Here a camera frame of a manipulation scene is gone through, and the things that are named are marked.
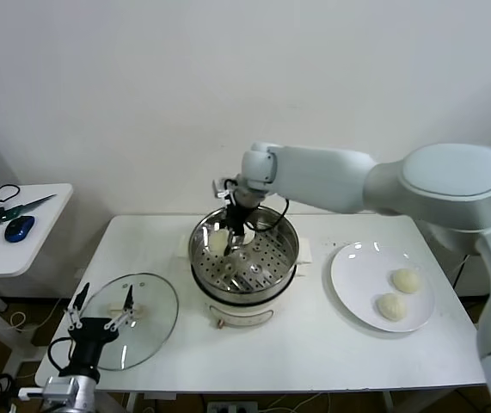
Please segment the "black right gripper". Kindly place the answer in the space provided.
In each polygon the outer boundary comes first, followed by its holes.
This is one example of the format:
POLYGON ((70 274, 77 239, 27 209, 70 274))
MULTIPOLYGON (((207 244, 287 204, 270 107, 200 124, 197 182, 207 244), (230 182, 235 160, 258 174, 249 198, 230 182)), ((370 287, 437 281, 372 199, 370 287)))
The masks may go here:
POLYGON ((251 208, 241 206, 240 204, 228 204, 226 207, 226 226, 232 230, 228 232, 226 246, 224 247, 224 256, 228 256, 233 248, 233 238, 235 235, 235 247, 240 249, 244 245, 244 226, 249 215, 252 213, 251 208))

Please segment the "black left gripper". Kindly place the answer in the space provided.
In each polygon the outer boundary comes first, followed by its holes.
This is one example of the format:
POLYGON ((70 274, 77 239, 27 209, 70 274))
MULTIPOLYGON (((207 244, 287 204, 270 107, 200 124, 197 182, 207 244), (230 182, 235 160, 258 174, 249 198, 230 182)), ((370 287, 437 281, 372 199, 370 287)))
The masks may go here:
POLYGON ((133 315, 133 286, 129 286, 118 317, 85 317, 81 321, 80 314, 88 291, 89 283, 86 283, 65 310, 69 318, 70 337, 75 342, 67 366, 68 374, 99 374, 98 365, 104 346, 114 341, 114 332, 133 315))

